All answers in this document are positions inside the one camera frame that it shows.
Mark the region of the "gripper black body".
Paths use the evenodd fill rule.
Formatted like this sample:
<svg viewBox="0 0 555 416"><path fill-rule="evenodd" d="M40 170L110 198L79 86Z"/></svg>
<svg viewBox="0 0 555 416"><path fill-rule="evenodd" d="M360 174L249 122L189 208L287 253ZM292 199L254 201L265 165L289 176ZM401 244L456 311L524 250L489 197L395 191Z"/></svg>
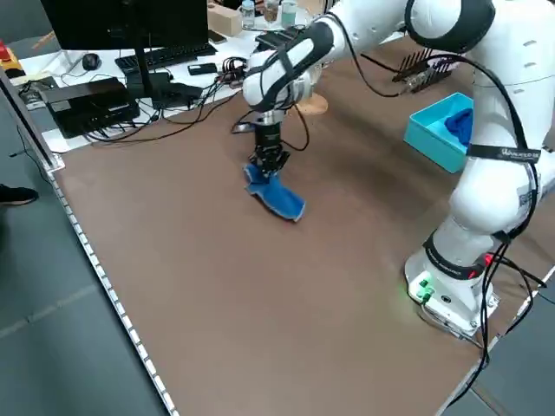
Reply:
<svg viewBox="0 0 555 416"><path fill-rule="evenodd" d="M255 133L255 150L281 150L281 125L256 125L254 127Z"/></svg>

